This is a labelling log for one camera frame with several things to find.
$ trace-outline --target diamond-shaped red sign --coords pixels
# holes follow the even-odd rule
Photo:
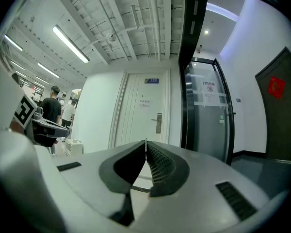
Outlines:
[[[282,93],[285,89],[286,82],[272,76],[270,85],[268,86],[268,93],[273,95],[277,99],[281,99]]]

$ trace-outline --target smoke detector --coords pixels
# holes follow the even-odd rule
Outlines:
[[[107,37],[107,40],[111,42],[116,41],[116,34],[114,33],[107,33],[106,37]]]

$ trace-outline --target black door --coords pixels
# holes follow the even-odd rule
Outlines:
[[[256,75],[267,122],[266,157],[291,161],[291,53],[287,48]]]

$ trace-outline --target white door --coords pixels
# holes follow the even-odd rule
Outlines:
[[[162,74],[128,76],[115,135],[115,146],[145,140],[162,141],[164,120],[164,78]]]

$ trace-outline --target man in black shirt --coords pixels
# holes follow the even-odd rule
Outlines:
[[[50,98],[44,99],[40,105],[40,107],[43,108],[42,117],[57,124],[59,123],[59,118],[62,112],[62,105],[56,99],[58,93],[59,88],[53,86],[51,88]]]

